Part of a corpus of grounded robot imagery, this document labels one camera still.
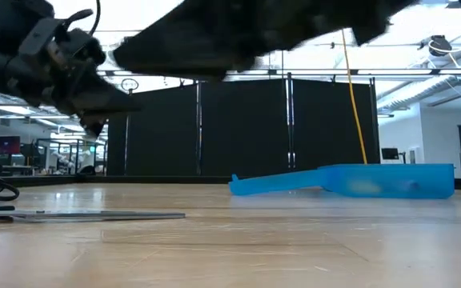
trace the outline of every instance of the yellow cable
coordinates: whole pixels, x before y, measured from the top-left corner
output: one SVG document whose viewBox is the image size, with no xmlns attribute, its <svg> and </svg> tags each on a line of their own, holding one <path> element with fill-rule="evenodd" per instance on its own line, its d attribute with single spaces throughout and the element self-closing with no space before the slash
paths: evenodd
<svg viewBox="0 0 461 288">
<path fill-rule="evenodd" d="M 350 84 L 350 98 L 351 106 L 353 107 L 353 115 L 355 116 L 355 124 L 357 125 L 357 133 L 359 133 L 360 149 L 362 151 L 362 158 L 364 164 L 367 164 L 366 148 L 364 146 L 364 139 L 362 137 L 362 128 L 360 127 L 359 113 L 357 113 L 357 106 L 355 105 L 355 95 L 353 93 L 353 84 L 351 84 L 350 63 L 348 61 L 348 52 L 346 48 L 346 38 L 344 37 L 344 30 L 341 30 L 343 35 L 344 58 L 346 59 L 346 69 L 348 71 L 348 83 Z"/>
</svg>

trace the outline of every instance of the computer monitor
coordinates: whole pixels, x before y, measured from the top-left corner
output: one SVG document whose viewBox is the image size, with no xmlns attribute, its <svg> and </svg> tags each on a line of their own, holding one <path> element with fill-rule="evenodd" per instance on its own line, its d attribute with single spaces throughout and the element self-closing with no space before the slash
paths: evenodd
<svg viewBox="0 0 461 288">
<path fill-rule="evenodd" d="M 399 160 L 398 148 L 382 148 L 383 160 Z"/>
<path fill-rule="evenodd" d="M 19 136 L 0 136 L 0 155 L 21 153 Z"/>
</svg>

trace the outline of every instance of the ceiling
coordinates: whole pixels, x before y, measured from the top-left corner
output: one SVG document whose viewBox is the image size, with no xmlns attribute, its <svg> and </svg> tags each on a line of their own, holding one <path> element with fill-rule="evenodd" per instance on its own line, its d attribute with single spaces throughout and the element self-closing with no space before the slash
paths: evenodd
<svg viewBox="0 0 461 288">
<path fill-rule="evenodd" d="M 175 8 L 182 0 L 101 0 L 102 14 L 95 37 L 99 39 L 105 50 L 114 49 L 124 37 L 137 34 L 140 30 L 160 19 Z M 67 18 L 73 13 L 83 10 L 95 10 L 95 0 L 49 0 L 54 5 L 57 18 Z M 73 26 L 89 30 L 94 16 L 75 22 Z M 420 43 L 432 35 L 445 35 L 453 45 L 456 58 L 461 57 L 461 9 L 447 9 L 446 3 L 438 5 L 415 5 L 394 15 L 388 31 L 366 45 L 357 47 L 350 30 L 344 30 L 347 43 L 349 64 L 352 69 L 406 69 L 425 68 L 449 65 L 449 57 L 435 58 L 430 56 L 428 48 L 420 49 Z M 340 31 L 323 35 L 304 42 L 292 51 L 275 51 L 261 58 L 258 68 L 284 69 L 293 72 L 294 78 L 321 78 L 321 76 L 300 75 L 300 70 L 346 69 L 343 38 Z M 100 70 L 119 70 L 110 63 L 101 65 Z M 266 78 L 257 71 L 245 72 L 230 77 L 229 80 L 247 80 Z M 130 76 L 126 71 L 117 71 L 115 76 L 106 77 L 108 82 L 119 86 L 123 79 L 134 78 L 139 88 L 137 91 L 157 90 L 179 85 L 177 78 Z M 339 81 L 346 81 L 343 76 Z M 406 83 L 400 79 L 382 79 L 376 81 L 377 94 L 392 90 Z M 436 95 L 437 98 L 449 96 Z M 18 99 L 6 97 L 5 101 L 18 102 Z M 442 104 L 441 107 L 461 106 L 461 99 Z M 58 114 L 50 107 L 34 110 L 36 114 Z M 0 110 L 0 114 L 17 115 L 10 111 Z M 77 119 L 51 119 L 57 126 L 76 125 Z M 52 130 L 58 127 L 49 125 Z"/>
</svg>

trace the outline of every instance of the robotic arm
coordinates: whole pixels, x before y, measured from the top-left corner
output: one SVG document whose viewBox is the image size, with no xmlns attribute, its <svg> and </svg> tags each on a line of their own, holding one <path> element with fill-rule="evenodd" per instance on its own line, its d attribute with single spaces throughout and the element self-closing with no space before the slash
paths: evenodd
<svg viewBox="0 0 461 288">
<path fill-rule="evenodd" d="M 342 28 L 351 27 L 361 45 L 414 2 L 185 0 L 127 39 L 110 60 L 139 74 L 221 81 L 229 70 L 252 68 L 258 56 Z M 98 136 L 108 117 L 139 105 L 97 75 L 106 55 L 92 36 L 95 26 L 89 33 L 70 30 L 72 22 L 92 14 L 82 10 L 56 19 L 46 0 L 0 0 L 0 93 L 76 114 L 86 132 Z"/>
</svg>

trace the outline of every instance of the blue handle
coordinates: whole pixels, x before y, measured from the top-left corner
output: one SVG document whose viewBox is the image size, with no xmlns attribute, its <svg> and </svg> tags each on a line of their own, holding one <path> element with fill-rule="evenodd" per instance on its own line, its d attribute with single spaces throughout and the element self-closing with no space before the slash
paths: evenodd
<svg viewBox="0 0 461 288">
<path fill-rule="evenodd" d="M 326 170 L 308 170 L 243 180 L 239 180 L 238 176 L 234 174 L 232 175 L 232 182 L 229 182 L 229 188 L 232 194 L 244 196 L 273 191 L 325 186 L 326 183 Z"/>
</svg>

